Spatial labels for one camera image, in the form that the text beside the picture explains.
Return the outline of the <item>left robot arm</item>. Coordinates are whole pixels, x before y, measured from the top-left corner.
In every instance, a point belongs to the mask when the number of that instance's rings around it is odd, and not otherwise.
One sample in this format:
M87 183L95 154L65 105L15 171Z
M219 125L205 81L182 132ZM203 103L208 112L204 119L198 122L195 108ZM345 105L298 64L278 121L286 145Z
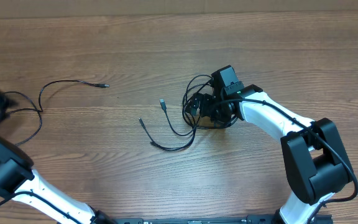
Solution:
M0 91L0 122L16 102ZM33 168L32 159L0 137L0 206L10 200L27 204L57 223L114 223L100 210L79 202L49 184Z

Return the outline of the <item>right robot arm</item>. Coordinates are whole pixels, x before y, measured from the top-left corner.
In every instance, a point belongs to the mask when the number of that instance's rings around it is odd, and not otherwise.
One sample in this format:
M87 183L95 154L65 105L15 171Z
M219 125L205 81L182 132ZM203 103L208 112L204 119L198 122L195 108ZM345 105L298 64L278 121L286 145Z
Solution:
M240 119L280 141L291 194L273 215L249 215L247 223L332 223L319 210L338 202L334 194L354 180L354 172L336 125L313 120L274 102L256 85L245 86L228 65L209 77L213 91L194 93L185 112L209 117L215 128Z

